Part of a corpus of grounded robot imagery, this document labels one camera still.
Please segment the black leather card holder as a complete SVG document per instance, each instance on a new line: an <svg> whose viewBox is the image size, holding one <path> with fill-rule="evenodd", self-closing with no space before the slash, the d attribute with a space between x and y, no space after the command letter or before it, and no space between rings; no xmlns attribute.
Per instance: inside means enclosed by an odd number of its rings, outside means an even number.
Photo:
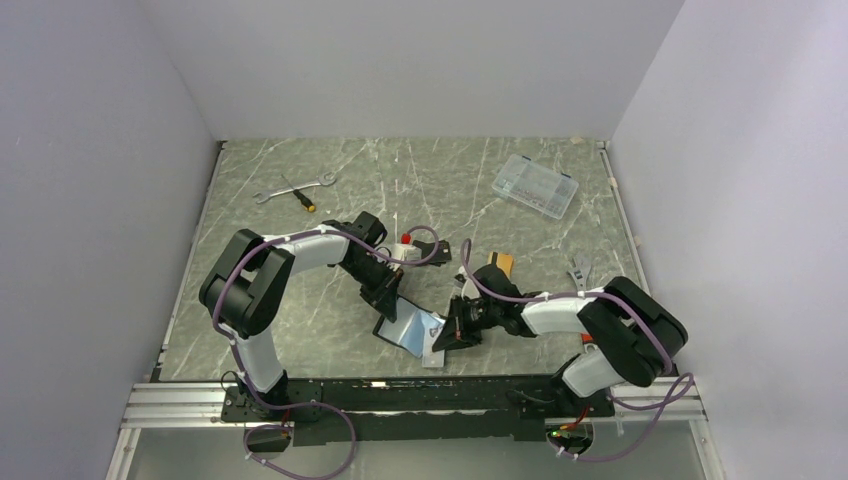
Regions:
<svg viewBox="0 0 848 480"><path fill-rule="evenodd" d="M390 321L381 316L372 334L420 359L424 368L442 368L445 365L445 353L436 352L434 345L444 326L445 319L438 314L399 297L396 319Z"/></svg>

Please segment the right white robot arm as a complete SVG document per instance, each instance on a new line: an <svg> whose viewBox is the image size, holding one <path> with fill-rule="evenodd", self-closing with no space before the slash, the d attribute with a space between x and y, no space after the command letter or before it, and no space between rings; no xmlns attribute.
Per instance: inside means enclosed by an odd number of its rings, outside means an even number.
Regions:
<svg viewBox="0 0 848 480"><path fill-rule="evenodd" d="M682 323L626 277L580 296L523 294L493 264L479 268L468 282L479 295L452 298L433 343L436 351L476 346L483 331L494 327L526 338L566 332L594 340L594 350L568 359L554 376L551 401L564 415L578 413L591 395L611 386L650 386L688 341Z"/></svg>

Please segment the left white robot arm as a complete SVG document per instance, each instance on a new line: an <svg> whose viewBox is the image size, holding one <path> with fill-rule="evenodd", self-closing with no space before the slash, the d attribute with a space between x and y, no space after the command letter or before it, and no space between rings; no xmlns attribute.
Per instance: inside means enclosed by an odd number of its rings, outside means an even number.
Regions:
<svg viewBox="0 0 848 480"><path fill-rule="evenodd" d="M250 229L237 231L201 284L199 302L217 332L235 349L238 376L250 389L248 407L264 420L279 417L289 401L270 325L289 279L307 270L339 267L360 286L361 298L389 321L397 318L401 268L377 248L387 231L362 212L351 222L328 220L314 229L274 240Z"/></svg>

